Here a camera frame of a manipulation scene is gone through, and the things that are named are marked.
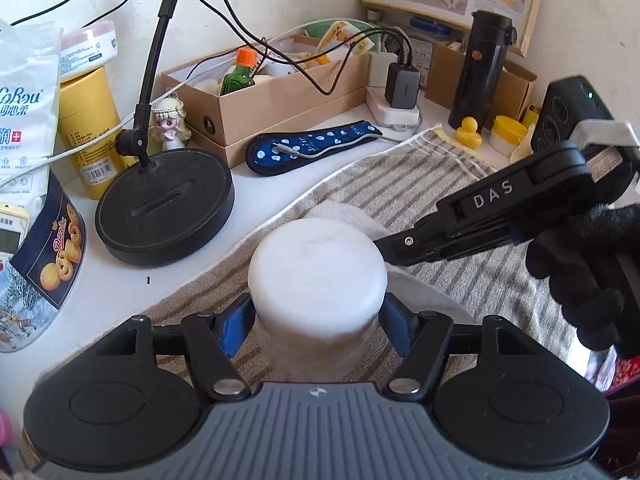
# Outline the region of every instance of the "green bottle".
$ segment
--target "green bottle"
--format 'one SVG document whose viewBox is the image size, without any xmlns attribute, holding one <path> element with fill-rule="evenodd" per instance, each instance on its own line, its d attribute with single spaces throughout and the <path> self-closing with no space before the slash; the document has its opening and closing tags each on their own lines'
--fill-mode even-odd
<svg viewBox="0 0 640 480">
<path fill-rule="evenodd" d="M 255 50 L 244 46 L 238 50 L 236 55 L 236 68 L 231 74 L 225 75 L 222 80 L 222 90 L 220 95 L 231 94 L 236 90 L 255 85 L 251 77 L 251 69 L 255 64 Z"/>
</svg>

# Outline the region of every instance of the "cookie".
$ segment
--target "cookie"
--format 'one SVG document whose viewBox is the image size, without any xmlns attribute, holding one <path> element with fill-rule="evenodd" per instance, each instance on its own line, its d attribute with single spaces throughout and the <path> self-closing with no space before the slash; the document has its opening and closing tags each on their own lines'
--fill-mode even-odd
<svg viewBox="0 0 640 480">
<path fill-rule="evenodd" d="M 80 248 L 80 244 L 82 243 L 82 235 L 80 234 L 80 228 L 77 224 L 69 224 L 69 236 L 71 237 L 71 242 L 77 248 Z"/>
<path fill-rule="evenodd" d="M 67 259 L 64 251 L 60 251 L 56 256 L 56 269 L 63 282 L 68 282 L 74 276 L 74 265 Z"/>
<path fill-rule="evenodd" d="M 44 290 L 54 290 L 60 284 L 60 275 L 56 264 L 47 264 L 40 272 L 40 285 Z"/>
<path fill-rule="evenodd" d="M 80 260 L 82 259 L 80 247 L 76 246 L 72 240 L 66 241 L 65 250 L 60 251 L 60 256 L 71 260 L 75 264 L 79 264 Z"/>
<path fill-rule="evenodd" d="M 69 223 L 71 225 L 78 225 L 78 213 L 71 204 L 66 205 L 66 213 L 69 215 Z"/>
</svg>

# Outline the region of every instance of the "striped towel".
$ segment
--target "striped towel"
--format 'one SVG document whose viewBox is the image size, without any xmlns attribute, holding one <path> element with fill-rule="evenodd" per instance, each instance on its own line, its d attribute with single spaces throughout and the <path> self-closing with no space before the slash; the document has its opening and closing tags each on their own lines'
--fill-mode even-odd
<svg viewBox="0 0 640 480">
<path fill-rule="evenodd" d="M 249 262 L 260 241 L 285 222 L 304 217 L 325 200 L 356 206 L 391 232 L 398 232 L 434 212 L 438 200 L 492 171 L 448 143 L 439 129 L 415 136 L 322 181 L 251 233 L 212 269 L 149 309 L 147 315 L 155 324 L 173 324 L 201 310 L 222 311 L 246 290 Z M 525 254 L 525 246 L 509 246 L 452 262 L 420 264 L 412 267 L 411 273 L 459 302 L 477 322 L 491 314 L 503 316 L 565 360 L 575 331 L 564 322 L 547 283 L 529 276 Z M 369 351 L 345 380 L 382 384 L 399 362 L 398 354 L 379 328 Z M 452 358 L 447 376 L 472 362 L 470 356 Z M 251 334 L 234 363 L 251 386 L 259 381 L 278 380 Z M 188 378 L 182 358 L 166 356 L 159 358 L 158 364 Z"/>
</svg>

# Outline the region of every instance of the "orange bottle cap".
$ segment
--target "orange bottle cap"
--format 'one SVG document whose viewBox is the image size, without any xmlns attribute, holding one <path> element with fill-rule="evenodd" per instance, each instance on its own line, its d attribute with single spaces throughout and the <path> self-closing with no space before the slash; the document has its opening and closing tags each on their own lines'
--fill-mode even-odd
<svg viewBox="0 0 640 480">
<path fill-rule="evenodd" d="M 244 46 L 238 50 L 236 55 L 236 65 L 252 67 L 255 65 L 255 50 Z"/>
</svg>

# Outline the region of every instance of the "white desk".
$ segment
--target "white desk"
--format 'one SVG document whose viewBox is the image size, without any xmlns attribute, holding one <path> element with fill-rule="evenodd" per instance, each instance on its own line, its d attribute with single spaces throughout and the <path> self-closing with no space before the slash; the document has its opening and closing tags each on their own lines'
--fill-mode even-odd
<svg viewBox="0 0 640 480">
<path fill-rule="evenodd" d="M 442 123 L 445 131 L 449 111 L 420 99 L 423 127 Z M 366 105 L 334 117 L 322 126 L 337 126 L 373 118 Z M 406 134 L 385 130 L 385 135 L 405 139 Z M 87 226 L 87 248 L 74 289 L 52 325 L 30 346 L 12 354 L 0 354 L 0 410 L 22 422 L 24 403 L 36 378 L 74 351 L 103 333 L 138 314 L 183 284 L 190 282 L 219 260 L 239 240 L 285 208 L 297 197 L 334 171 L 380 151 L 391 144 L 376 140 L 332 155 L 304 168 L 264 178 L 253 174 L 245 164 L 233 168 L 236 202 L 226 225 L 204 248 L 184 260 L 161 267 L 131 267 L 109 254 L 94 228 L 97 202 L 84 197 L 79 181 L 66 187 L 73 204 Z M 507 164 L 505 157 L 484 143 L 482 153 L 497 167 Z"/>
</svg>

